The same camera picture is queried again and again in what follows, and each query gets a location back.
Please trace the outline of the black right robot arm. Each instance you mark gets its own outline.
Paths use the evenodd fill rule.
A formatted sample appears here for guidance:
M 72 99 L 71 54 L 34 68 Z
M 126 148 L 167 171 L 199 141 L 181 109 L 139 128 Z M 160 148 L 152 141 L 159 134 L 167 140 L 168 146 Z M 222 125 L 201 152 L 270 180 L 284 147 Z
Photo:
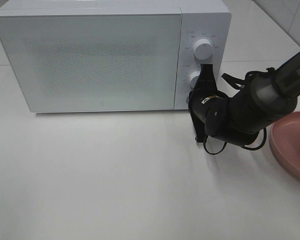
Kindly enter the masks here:
M 211 64 L 201 64 L 200 74 L 188 97 L 195 140 L 209 137 L 246 150 L 259 132 L 292 113 L 300 95 L 300 52 L 275 69 L 249 71 L 244 79 L 221 76 L 238 92 L 229 97 L 217 88 Z

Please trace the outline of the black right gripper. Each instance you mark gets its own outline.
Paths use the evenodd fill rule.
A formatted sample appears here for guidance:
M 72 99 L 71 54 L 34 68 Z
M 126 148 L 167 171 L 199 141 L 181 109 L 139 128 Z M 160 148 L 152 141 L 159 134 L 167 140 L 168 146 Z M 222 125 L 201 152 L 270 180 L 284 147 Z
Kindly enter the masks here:
M 230 98 L 217 88 L 212 64 L 201 64 L 199 82 L 189 94 L 188 109 L 192 122 L 227 123 L 230 121 Z

